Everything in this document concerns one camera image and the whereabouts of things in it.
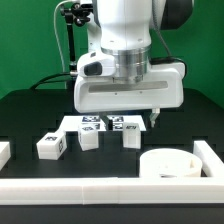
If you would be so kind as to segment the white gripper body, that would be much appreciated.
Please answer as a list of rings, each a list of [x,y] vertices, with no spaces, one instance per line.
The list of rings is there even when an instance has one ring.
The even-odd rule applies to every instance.
[[[115,83],[110,78],[78,77],[74,89],[75,109],[80,113],[175,108],[183,103],[185,65],[152,65],[143,80]]]

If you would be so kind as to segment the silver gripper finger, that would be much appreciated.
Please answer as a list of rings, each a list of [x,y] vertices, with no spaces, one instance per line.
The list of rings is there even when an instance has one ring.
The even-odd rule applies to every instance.
[[[156,123],[156,119],[160,114],[160,109],[159,108],[154,108],[150,114],[150,123],[151,126],[154,127]]]
[[[102,113],[101,119],[105,123],[106,130],[112,130],[112,120],[108,118],[107,114]]]

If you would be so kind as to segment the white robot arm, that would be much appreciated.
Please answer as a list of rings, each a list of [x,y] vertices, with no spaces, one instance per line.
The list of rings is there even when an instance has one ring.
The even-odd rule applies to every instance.
[[[162,108],[183,103],[186,65],[168,56],[152,60],[151,29],[177,29],[191,16],[194,0],[92,0],[90,50],[80,57],[75,109],[97,112],[111,129],[112,111],[150,109],[154,122]]]

